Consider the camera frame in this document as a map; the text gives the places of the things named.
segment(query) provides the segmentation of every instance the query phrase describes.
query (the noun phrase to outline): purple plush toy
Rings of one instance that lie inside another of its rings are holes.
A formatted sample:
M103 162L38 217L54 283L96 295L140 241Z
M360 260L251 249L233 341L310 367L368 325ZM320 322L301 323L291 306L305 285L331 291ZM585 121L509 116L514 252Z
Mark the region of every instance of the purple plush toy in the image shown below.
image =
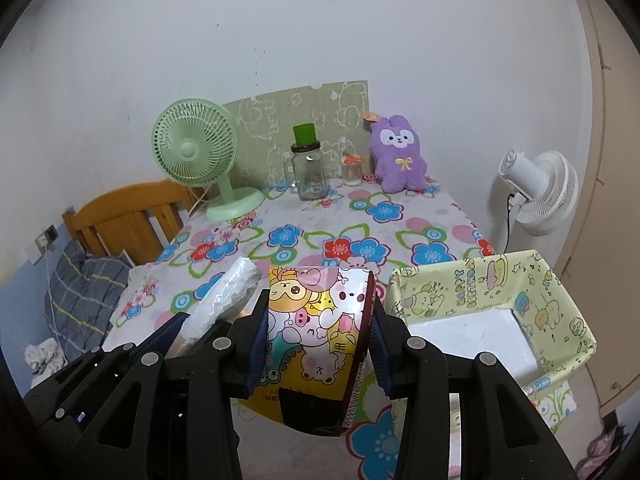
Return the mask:
M376 175L382 191L420 191L426 183L427 163L420 156L420 139L402 115L380 117L371 125L369 149L376 157Z

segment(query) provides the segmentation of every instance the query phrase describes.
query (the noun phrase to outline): green fan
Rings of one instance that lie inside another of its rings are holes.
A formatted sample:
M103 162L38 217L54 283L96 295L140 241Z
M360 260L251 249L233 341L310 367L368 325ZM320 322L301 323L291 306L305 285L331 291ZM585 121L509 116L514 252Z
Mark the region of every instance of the green fan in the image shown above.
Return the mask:
M151 136L156 162L184 186L218 184L207 218L231 220L256 209L264 195L252 187L233 189L229 171L238 154L238 133L227 110L204 99L183 99L158 118Z

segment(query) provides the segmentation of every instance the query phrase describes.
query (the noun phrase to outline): gray plaid fabric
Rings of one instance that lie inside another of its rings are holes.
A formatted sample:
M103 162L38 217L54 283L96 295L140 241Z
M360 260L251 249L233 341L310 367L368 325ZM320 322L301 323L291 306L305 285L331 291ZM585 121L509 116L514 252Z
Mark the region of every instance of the gray plaid fabric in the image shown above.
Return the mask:
M69 362L102 344L128 277L129 266L118 258L94 258L75 240L65 247L49 282L53 301L47 293L44 310Z

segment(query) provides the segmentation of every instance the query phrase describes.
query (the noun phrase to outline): wooden headboard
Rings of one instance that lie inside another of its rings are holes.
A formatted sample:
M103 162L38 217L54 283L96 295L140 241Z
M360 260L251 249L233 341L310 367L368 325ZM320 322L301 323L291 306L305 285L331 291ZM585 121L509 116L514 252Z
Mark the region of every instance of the wooden headboard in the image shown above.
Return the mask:
M202 190L193 189L198 196ZM91 200L77 213L62 215L71 237L97 256L118 255L124 249L138 264L153 262L162 244L149 217L151 211L171 241L182 228L177 203L190 209L196 198L187 187L173 180L136 184L108 192Z

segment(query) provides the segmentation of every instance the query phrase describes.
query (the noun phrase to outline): wooden door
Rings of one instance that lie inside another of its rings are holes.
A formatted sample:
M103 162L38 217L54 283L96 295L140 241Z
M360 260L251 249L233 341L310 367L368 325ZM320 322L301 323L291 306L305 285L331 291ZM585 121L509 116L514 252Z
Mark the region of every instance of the wooden door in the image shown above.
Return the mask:
M593 332L601 412L640 384L640 55L604 0L589 0L600 43L604 142L591 206L561 280Z

